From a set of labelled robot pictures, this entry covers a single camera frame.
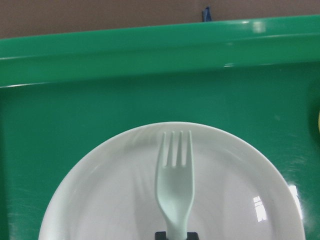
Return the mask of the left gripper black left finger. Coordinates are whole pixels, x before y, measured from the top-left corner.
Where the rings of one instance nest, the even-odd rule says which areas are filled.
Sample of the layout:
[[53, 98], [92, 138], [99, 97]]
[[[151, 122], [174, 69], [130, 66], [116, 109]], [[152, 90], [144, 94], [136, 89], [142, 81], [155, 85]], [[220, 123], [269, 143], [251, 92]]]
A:
[[155, 240], [167, 240], [167, 233], [165, 231], [157, 231], [154, 234]]

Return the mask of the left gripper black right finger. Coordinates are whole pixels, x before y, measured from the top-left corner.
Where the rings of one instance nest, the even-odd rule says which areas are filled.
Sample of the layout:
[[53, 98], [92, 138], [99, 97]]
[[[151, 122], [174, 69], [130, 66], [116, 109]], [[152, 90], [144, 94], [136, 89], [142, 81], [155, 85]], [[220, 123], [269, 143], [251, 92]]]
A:
[[187, 240], [199, 240], [197, 232], [187, 232]]

